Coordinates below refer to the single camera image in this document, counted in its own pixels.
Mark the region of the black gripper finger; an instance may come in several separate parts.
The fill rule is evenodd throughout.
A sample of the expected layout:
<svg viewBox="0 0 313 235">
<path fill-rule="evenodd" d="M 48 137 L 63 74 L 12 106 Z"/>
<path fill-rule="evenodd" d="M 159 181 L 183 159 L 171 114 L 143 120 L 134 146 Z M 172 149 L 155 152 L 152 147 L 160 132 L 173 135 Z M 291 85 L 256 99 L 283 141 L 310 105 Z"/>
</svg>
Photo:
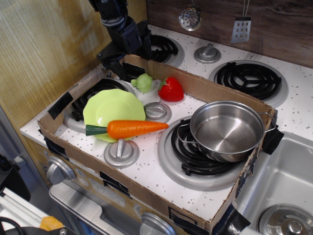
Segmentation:
<svg viewBox="0 0 313 235">
<path fill-rule="evenodd" d="M 141 21 L 138 23 L 138 31 L 142 46 L 138 49 L 138 55 L 150 60 L 152 57 L 152 44 L 151 44 L 151 31 L 148 28 L 147 21 Z"/>
<path fill-rule="evenodd" d="M 116 59 L 102 59 L 101 63 L 106 70 L 111 70 L 115 73 L 121 80 L 126 80 L 126 74 L 123 66 L 120 64 L 119 60 Z"/>
</svg>

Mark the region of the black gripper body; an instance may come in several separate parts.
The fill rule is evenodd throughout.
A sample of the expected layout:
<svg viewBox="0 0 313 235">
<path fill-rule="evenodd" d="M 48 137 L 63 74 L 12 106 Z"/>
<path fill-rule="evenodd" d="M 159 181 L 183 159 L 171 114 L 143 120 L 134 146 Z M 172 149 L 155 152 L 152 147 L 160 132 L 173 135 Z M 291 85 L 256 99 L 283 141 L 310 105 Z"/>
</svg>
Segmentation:
<svg viewBox="0 0 313 235">
<path fill-rule="evenodd" d="M 147 21 L 136 23 L 131 17 L 101 19 L 112 40 L 97 54 L 103 63 L 119 60 L 126 54 L 147 57 Z"/>
</svg>

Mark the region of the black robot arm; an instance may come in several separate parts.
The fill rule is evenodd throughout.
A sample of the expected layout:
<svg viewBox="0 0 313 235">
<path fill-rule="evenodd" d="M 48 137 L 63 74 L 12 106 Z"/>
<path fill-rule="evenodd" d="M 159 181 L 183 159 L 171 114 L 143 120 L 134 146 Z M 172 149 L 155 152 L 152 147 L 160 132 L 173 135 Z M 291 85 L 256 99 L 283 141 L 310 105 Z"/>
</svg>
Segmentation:
<svg viewBox="0 0 313 235">
<path fill-rule="evenodd" d="M 105 69 L 114 72 L 121 80 L 127 75 L 120 60 L 127 54 L 138 54 L 145 59 L 152 57 L 151 31 L 143 20 L 136 23 L 129 15 L 125 0 L 91 0 L 90 4 L 101 16 L 111 42 L 98 54 L 97 59 Z"/>
</svg>

